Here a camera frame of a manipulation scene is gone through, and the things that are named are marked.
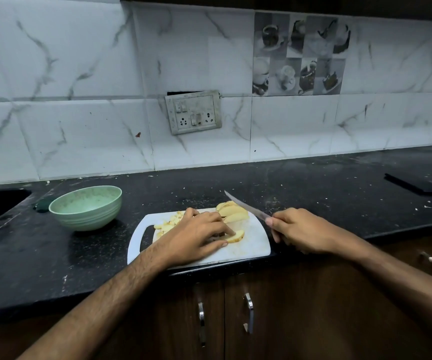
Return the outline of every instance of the white marble tile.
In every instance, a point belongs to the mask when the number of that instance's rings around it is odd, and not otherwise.
[[[0,0],[0,100],[143,96],[132,8]]]
[[[17,108],[0,102],[0,183],[39,179],[14,114]]]
[[[254,11],[135,4],[148,97],[216,89],[250,96]]]
[[[251,161],[329,154],[338,98],[253,97]]]
[[[432,92],[432,22],[351,18],[341,93]]]
[[[251,97],[221,99],[221,128],[176,136],[164,100],[146,105],[156,170],[249,162]]]
[[[41,179],[154,169],[143,99],[33,102],[18,117]]]
[[[408,99],[405,93],[341,95],[331,154],[395,147]]]
[[[432,93],[410,94],[402,126],[391,144],[398,148],[432,145]]]

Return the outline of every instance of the knife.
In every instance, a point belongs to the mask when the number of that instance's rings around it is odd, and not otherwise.
[[[251,212],[253,215],[255,215],[260,220],[265,221],[266,218],[270,218],[271,217],[268,214],[265,214],[263,211],[260,211],[257,208],[251,207],[251,206],[245,204],[243,201],[238,200],[236,197],[234,197],[233,195],[229,194],[227,191],[224,191],[224,193],[226,194],[226,196],[228,196],[230,199],[232,199],[235,203],[237,203],[238,205],[240,205],[245,210]]]

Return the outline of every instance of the wall outlet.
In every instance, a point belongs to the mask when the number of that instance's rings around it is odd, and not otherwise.
[[[166,106],[173,135],[222,126],[218,91],[166,96]]]

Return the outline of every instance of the ceramic bowl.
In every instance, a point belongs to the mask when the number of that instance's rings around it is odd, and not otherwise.
[[[81,188],[52,201],[49,211],[67,228],[97,230],[115,219],[121,209],[122,193],[115,186]]]

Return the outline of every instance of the countertop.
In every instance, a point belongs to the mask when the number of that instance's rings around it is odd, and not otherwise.
[[[214,207],[227,200],[224,190],[268,213],[307,208],[365,239],[432,226],[432,197],[384,180],[394,169],[432,181],[432,146],[2,185],[32,194],[0,218],[0,317],[73,305],[124,268],[131,235],[145,215]],[[32,209],[42,197],[93,185],[123,190],[117,219],[97,232],[72,232]],[[168,271],[161,280],[220,278],[289,256],[291,248],[270,242],[268,257]]]

